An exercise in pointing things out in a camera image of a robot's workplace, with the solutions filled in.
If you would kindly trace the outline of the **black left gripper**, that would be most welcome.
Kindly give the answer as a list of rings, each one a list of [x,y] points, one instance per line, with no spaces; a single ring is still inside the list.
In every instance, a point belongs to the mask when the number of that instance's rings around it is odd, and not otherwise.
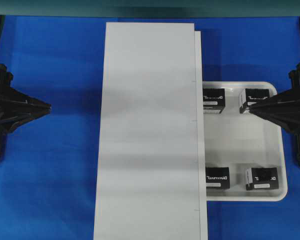
[[[5,136],[18,127],[51,113],[51,105],[11,87],[13,75],[0,64],[0,157]]]

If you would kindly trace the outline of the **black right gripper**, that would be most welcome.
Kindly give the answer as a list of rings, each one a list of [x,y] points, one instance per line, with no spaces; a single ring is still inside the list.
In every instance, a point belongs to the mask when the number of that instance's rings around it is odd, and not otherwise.
[[[297,159],[300,160],[300,63],[289,73],[292,88],[250,105],[249,113],[276,123],[288,133],[295,134]],[[272,116],[255,108],[272,107]]]

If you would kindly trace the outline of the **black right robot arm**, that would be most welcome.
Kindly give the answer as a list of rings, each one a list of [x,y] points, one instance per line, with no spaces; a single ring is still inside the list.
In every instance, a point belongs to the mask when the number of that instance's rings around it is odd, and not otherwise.
[[[296,136],[296,159],[300,164],[300,63],[288,76],[292,84],[291,89],[251,105],[249,112]]]

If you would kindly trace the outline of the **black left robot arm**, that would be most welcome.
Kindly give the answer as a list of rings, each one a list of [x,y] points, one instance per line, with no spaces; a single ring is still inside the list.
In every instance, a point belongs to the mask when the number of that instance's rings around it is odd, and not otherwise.
[[[5,17],[0,15],[0,39]],[[51,112],[51,105],[11,87],[13,74],[0,64],[0,157],[5,149],[6,135],[20,126]]]

